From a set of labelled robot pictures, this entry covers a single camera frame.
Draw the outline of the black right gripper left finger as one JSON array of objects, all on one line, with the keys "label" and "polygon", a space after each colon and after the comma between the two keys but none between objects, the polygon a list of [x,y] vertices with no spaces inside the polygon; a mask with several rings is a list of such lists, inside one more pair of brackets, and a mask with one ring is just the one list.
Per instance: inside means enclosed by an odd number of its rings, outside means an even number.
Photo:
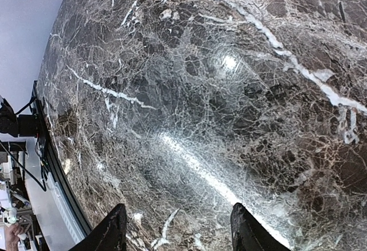
[{"label": "black right gripper left finger", "polygon": [[117,204],[89,235],[70,251],[127,250],[127,212],[124,204]]}]

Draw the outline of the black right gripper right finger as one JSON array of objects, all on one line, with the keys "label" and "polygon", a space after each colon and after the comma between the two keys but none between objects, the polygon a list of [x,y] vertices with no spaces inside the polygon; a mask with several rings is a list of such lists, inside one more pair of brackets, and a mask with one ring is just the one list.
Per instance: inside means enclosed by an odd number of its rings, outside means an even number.
[{"label": "black right gripper right finger", "polygon": [[232,248],[234,251],[288,251],[255,219],[241,203],[231,212]]}]

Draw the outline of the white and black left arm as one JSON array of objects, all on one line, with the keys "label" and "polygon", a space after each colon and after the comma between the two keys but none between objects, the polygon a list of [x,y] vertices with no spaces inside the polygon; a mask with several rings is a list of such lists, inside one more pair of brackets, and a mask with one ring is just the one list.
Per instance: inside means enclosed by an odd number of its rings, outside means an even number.
[{"label": "white and black left arm", "polygon": [[39,133],[36,115],[17,115],[8,101],[1,97],[1,133],[12,137],[36,137]]}]

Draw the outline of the black aluminium front rail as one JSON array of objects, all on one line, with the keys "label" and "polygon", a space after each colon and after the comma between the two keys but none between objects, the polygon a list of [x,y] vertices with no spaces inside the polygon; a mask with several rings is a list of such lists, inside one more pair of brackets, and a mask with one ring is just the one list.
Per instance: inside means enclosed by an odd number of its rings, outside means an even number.
[{"label": "black aluminium front rail", "polygon": [[85,238],[92,231],[92,228],[86,219],[84,212],[80,208],[62,168],[57,149],[52,140],[53,138],[50,126],[47,125],[46,122],[47,116],[44,113],[45,103],[39,99],[39,95],[37,93],[37,80],[33,83],[32,98],[35,98],[32,103],[32,111],[38,119],[40,126],[39,138],[44,142],[42,157],[45,158],[46,166],[50,171],[52,178],[58,183],[59,189],[61,190],[61,197],[66,203],[65,210],[70,212],[71,219],[75,221],[76,228],[78,232],[81,233],[81,238]]}]

